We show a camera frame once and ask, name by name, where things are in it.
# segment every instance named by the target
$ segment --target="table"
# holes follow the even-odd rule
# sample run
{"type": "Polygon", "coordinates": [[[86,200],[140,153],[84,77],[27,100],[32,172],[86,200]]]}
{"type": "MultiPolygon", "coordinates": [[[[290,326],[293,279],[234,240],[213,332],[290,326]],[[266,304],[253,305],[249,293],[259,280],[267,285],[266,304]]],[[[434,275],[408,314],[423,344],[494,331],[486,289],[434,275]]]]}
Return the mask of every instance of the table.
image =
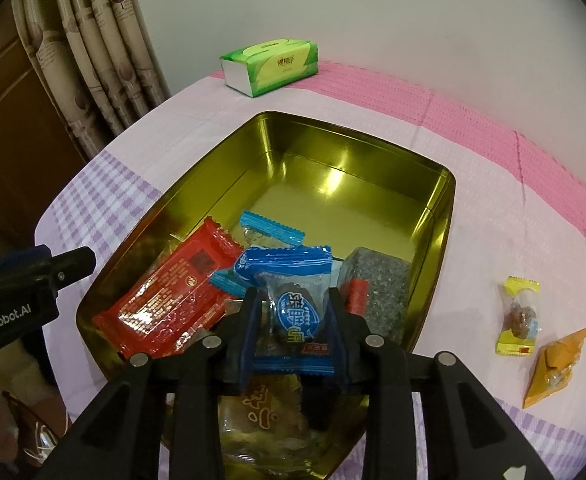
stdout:
{"type": "MultiPolygon", "coordinates": [[[[569,387],[528,410],[519,406],[533,359],[500,357],[494,347],[502,322],[497,285],[508,275],[542,284],[541,344],[586,326],[586,188],[523,135],[465,105],[390,76],[330,62],[321,63],[317,76],[256,99],[227,88],[219,73],[200,80],[113,141],[44,213],[38,244],[54,254],[85,244],[98,260],[91,278],[60,292],[60,317],[44,327],[71,417],[104,384],[75,326],[76,308],[91,280],[163,192],[264,110],[354,128],[452,171],[457,187],[448,248],[415,352],[457,354],[499,399],[554,476],[573,478],[586,463],[586,343],[569,387]]],[[[419,420],[418,430],[423,431],[419,420]]],[[[359,478],[362,446],[335,478],[359,478]]],[[[419,452],[423,458],[423,449],[419,452]]]]}

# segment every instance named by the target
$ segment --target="pink tablecloth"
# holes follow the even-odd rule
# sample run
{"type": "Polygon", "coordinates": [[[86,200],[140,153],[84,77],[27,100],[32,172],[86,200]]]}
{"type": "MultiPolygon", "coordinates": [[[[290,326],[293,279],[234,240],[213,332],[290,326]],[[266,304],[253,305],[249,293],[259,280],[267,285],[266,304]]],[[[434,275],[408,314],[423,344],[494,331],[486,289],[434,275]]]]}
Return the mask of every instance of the pink tablecloth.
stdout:
{"type": "MultiPolygon", "coordinates": [[[[502,321],[497,283],[511,274],[542,283],[542,344],[586,326],[586,188],[524,136],[434,92],[325,62],[317,76],[250,99],[214,74],[145,116],[95,158],[44,214],[36,242],[54,253],[91,246],[98,255],[95,276],[163,192],[264,110],[361,130],[454,173],[449,245],[415,351],[455,352],[499,399],[555,477],[573,478],[586,462],[586,343],[572,384],[528,410],[518,406],[532,358],[496,356],[494,345],[502,321]]],[[[72,416],[104,383],[74,323],[91,280],[61,292],[61,315],[44,329],[72,416]]],[[[419,420],[418,431],[423,433],[419,420]]],[[[336,478],[360,478],[362,445],[336,478]]],[[[423,465],[423,447],[419,455],[423,465]]],[[[420,474],[425,478],[423,467],[420,474]]]]}

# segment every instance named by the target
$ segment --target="pink border stripe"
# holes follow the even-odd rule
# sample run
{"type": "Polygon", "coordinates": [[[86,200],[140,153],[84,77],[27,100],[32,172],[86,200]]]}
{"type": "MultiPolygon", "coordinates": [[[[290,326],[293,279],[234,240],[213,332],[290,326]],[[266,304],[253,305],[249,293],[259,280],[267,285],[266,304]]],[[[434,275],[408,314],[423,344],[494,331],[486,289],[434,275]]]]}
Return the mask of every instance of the pink border stripe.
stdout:
{"type": "MultiPolygon", "coordinates": [[[[370,70],[323,61],[320,73],[291,84],[423,126],[484,156],[529,186],[586,237],[586,186],[539,146],[461,103],[370,70]]],[[[222,72],[212,74],[224,79],[222,72]]]]}

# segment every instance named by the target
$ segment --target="orange snack package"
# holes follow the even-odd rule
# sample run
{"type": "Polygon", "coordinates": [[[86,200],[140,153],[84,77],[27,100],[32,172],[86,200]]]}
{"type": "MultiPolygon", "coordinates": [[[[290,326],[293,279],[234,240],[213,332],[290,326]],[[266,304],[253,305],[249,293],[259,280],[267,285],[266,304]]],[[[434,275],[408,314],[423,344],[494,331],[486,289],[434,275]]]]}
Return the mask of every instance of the orange snack package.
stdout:
{"type": "Polygon", "coordinates": [[[523,408],[566,388],[573,376],[572,369],[580,360],[586,328],[578,330],[543,347],[538,353],[523,408]]]}
{"type": "Polygon", "coordinates": [[[224,316],[231,296],[208,280],[233,266],[242,251],[207,217],[157,270],[93,320],[127,359],[137,352],[178,353],[198,328],[209,329],[224,316]]]}

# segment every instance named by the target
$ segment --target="gingham pattern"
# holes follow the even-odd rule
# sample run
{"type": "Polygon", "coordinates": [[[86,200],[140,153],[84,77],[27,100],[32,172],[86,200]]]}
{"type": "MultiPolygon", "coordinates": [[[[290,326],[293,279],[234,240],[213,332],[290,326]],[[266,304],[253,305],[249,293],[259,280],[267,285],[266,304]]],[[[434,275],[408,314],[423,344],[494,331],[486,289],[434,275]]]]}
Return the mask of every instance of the gingham pattern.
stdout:
{"type": "MultiPolygon", "coordinates": [[[[586,436],[573,430],[559,428],[503,400],[496,401],[542,457],[556,480],[572,480],[586,464],[586,436]]],[[[428,480],[426,436],[419,394],[413,394],[413,415],[417,436],[417,478],[428,480]]],[[[362,437],[331,476],[331,480],[361,480],[365,446],[366,437],[362,437]]]]}
{"type": "MultiPolygon", "coordinates": [[[[52,203],[62,250],[89,246],[97,275],[161,193],[102,150],[52,203]]],[[[82,282],[84,287],[91,280],[82,282]]]]}
{"type": "MultiPolygon", "coordinates": [[[[161,193],[106,150],[73,179],[51,206],[61,250],[83,245],[96,254],[97,275],[124,238],[161,193]]],[[[86,292],[92,279],[84,280],[86,292]]],[[[419,396],[414,395],[418,479],[427,480],[424,423],[419,396]]],[[[550,468],[556,480],[570,480],[586,463],[586,436],[557,427],[500,399],[498,403],[550,468]]],[[[333,480],[361,480],[365,438],[354,447],[333,480]]]]}

